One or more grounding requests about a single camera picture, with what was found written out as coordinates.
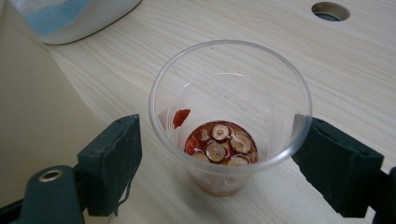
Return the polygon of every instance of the sliced fruit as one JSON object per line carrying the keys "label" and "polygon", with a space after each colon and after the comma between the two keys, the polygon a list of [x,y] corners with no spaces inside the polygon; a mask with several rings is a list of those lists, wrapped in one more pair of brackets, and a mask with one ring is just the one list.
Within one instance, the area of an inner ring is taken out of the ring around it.
{"label": "sliced fruit", "polygon": [[206,147],[206,156],[213,162],[222,161],[225,157],[225,147],[217,142],[212,142]]}
{"label": "sliced fruit", "polygon": [[177,127],[183,124],[184,120],[187,118],[190,112],[191,111],[189,109],[182,109],[176,112],[173,120],[174,129],[176,129]]}
{"label": "sliced fruit", "polygon": [[230,129],[223,124],[218,124],[212,129],[212,137],[217,141],[223,141],[230,136]]}
{"label": "sliced fruit", "polygon": [[209,158],[204,153],[197,152],[192,154],[192,156],[197,160],[209,162]]}
{"label": "sliced fruit", "polygon": [[209,133],[207,132],[207,130],[205,130],[205,129],[202,129],[201,130],[201,136],[200,136],[200,140],[201,141],[207,141],[207,140],[209,140]]}
{"label": "sliced fruit", "polygon": [[251,149],[250,139],[243,133],[236,133],[233,135],[230,143],[233,147],[233,150],[240,153],[248,153]]}
{"label": "sliced fruit", "polygon": [[257,162],[257,159],[259,158],[257,155],[257,151],[250,151],[248,154],[248,157],[250,158],[251,162]]}
{"label": "sliced fruit", "polygon": [[242,157],[232,157],[228,162],[227,165],[231,166],[239,166],[239,165],[246,165],[248,161]]}
{"label": "sliced fruit", "polygon": [[187,143],[184,151],[187,152],[187,154],[192,155],[195,152],[195,149],[198,147],[198,142],[195,140],[195,138],[192,138],[189,140]]}

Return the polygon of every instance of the white container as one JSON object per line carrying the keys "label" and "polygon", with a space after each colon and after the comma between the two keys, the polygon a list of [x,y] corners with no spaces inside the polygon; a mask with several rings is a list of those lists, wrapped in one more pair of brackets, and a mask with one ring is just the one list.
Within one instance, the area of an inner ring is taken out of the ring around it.
{"label": "white container", "polygon": [[141,0],[11,0],[45,44],[67,44],[118,20]]}

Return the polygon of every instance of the clear plastic cup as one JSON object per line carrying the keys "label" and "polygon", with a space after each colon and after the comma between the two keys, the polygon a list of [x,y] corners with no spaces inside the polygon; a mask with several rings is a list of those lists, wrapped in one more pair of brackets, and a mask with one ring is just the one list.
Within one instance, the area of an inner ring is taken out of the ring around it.
{"label": "clear plastic cup", "polygon": [[[183,109],[191,112],[175,128],[173,119]],[[202,190],[218,196],[237,192],[254,174],[295,153],[307,136],[311,111],[309,90],[291,63],[237,40],[182,50],[162,68],[149,97],[151,124],[162,144]],[[191,132],[216,120],[235,123],[252,136],[256,163],[219,165],[184,152]]]}

